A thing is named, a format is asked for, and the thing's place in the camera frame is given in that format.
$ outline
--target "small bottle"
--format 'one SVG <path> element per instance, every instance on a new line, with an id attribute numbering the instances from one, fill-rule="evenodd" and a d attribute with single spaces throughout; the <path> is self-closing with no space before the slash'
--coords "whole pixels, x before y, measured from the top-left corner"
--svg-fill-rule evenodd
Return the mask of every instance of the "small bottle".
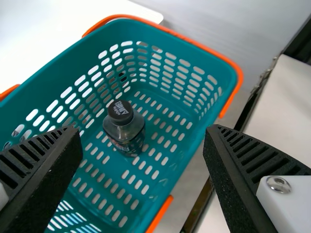
<path id="1" fill-rule="evenodd" d="M 121 153 L 130 157 L 141 153 L 145 139 L 145 120 L 126 100 L 115 100 L 109 105 L 103 129 Z"/>

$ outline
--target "orange handle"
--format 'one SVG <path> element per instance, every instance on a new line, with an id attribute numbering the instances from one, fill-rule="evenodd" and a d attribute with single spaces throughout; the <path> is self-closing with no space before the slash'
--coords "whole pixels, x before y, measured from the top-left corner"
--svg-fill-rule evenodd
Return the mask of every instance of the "orange handle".
<path id="1" fill-rule="evenodd" d="M 136 21 L 140 21 L 140 22 L 146 23 L 146 24 L 148 24 L 150 26 L 153 26 L 153 27 L 155 27 L 155 28 L 157 28 L 159 30 L 162 30 L 162 31 L 164 31 L 166 33 L 172 34 L 172 35 L 174 35 L 174 36 L 176 36 L 176 37 L 178 37 L 178 38 L 180 38 L 180 39 L 182 39 L 184 41 L 187 41 L 187 42 L 189 42 L 189 43 L 199 47 L 200 49 L 205 50 L 205 51 L 213 54 L 214 56 L 217 56 L 218 58 L 224 60 L 229 65 L 231 65 L 235 69 L 235 71 L 237 73 L 238 82 L 237 82 L 235 88 L 233 89 L 231 95 L 229 96 L 227 102 L 224 104 L 221 112 L 219 113 L 219 117 L 220 118 L 222 118 L 225 115 L 227 109 L 229 108 L 231 102 L 233 101 L 234 96 L 237 94 L 237 92 L 239 91 L 239 89 L 240 89 L 240 87 L 242 86 L 242 83 L 243 83 L 243 72 L 242 72 L 241 68 L 236 63 L 234 63 L 233 61 L 231 61 L 229 58 L 225 57 L 224 55 L 222 55 L 222 54 L 220 54 L 220 53 L 218 53 L 218 52 L 216 52 L 216 51 L 206 47 L 205 45 L 202 45 L 202 44 L 200 44 L 200 43 L 198 43 L 198 42 L 196 42 L 194 40 L 191 40 L 190 38 L 187 38 L 187 37 L 185 37 L 185 36 L 183 36 L 183 35 L 181 35 L 181 34 L 179 34 L 177 32 L 174 32 L 174 31 L 172 31 L 172 30 L 170 30 L 168 28 L 165 28 L 165 27 L 163 27 L 161 25 L 158 25 L 156 23 L 150 22 L 148 20 L 145 20 L 145 19 L 142 19 L 142 18 L 139 18 L 139 17 L 136 17 L 136 16 L 130 16 L 130 15 L 112 15 L 112 16 L 109 16 L 107 18 L 102 19 L 101 21 L 96 23 L 94 26 L 92 26 L 90 29 L 88 29 L 83 34 L 82 37 L 85 37 L 86 35 L 88 35 L 92 31 L 98 29 L 99 27 L 101 27 L 101 26 L 105 25 L 106 23 L 108 23 L 108 22 L 110 22 L 110 21 L 112 21 L 114 19 L 117 19 L 117 18 L 130 18 L 130 19 L 134 19 Z"/>
<path id="2" fill-rule="evenodd" d="M 7 97 L 12 91 L 14 91 L 18 86 L 19 84 L 16 84 L 12 86 L 11 88 L 7 89 L 6 91 L 2 92 L 0 94 L 0 101 L 4 100 L 4 98 Z"/>
<path id="3" fill-rule="evenodd" d="M 165 200 L 165 202 L 162 205 L 161 209 L 159 210 L 159 212 L 157 213 L 155 218 L 152 220 L 151 224 L 149 225 L 149 227 L 148 227 L 148 229 L 146 230 L 145 233 L 152 233 L 152 232 L 154 232 L 156 226 L 158 225 L 158 223 L 162 219 L 162 217 L 165 214 L 166 210 L 169 208 L 169 206 L 170 206 L 171 202 L 173 201 L 173 199 L 174 198 L 173 198 L 172 195 L 169 195 L 167 197 L 167 199 Z"/>

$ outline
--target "black bottle cap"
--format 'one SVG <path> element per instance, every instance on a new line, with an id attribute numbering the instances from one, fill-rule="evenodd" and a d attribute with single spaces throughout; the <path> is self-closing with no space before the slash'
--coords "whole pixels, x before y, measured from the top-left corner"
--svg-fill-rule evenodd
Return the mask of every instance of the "black bottle cap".
<path id="1" fill-rule="evenodd" d="M 126 100 L 115 100 L 108 107 L 108 115 L 115 125 L 127 125 L 133 119 L 134 112 Z"/>

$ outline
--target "teal basket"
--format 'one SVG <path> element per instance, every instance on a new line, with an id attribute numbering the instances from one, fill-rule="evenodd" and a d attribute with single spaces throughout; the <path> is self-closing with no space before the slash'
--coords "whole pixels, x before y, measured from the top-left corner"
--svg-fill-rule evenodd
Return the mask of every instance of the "teal basket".
<path id="1" fill-rule="evenodd" d="M 80 130 L 84 158 L 47 232 L 152 231 L 205 128 L 241 80 L 228 60 L 172 33 L 133 19 L 111 21 L 0 103 L 1 148 L 68 124 Z M 136 158 L 117 152 L 102 129 L 108 105 L 119 98 L 145 117 Z"/>

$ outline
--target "basket bottom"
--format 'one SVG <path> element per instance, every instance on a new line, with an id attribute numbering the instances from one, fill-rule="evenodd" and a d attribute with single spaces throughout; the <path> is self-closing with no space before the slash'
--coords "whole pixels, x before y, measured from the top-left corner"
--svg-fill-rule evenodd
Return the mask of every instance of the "basket bottom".
<path id="1" fill-rule="evenodd" d="M 84 160 L 68 190 L 68 197 L 75 200 L 60 203 L 48 226 L 51 231 L 70 227 L 76 232 L 106 232 L 112 227 L 114 232 L 127 232 L 144 218 L 152 201 L 169 194 L 169 178 L 195 140 L 191 133 L 197 116 L 150 90 L 129 92 L 124 99 L 145 118 L 143 153 L 136 158 L 121 155 L 102 130 L 103 117 L 98 119 L 94 133 L 81 135 L 86 137 L 82 140 Z M 73 210 L 73 202 L 79 203 L 82 212 Z"/>

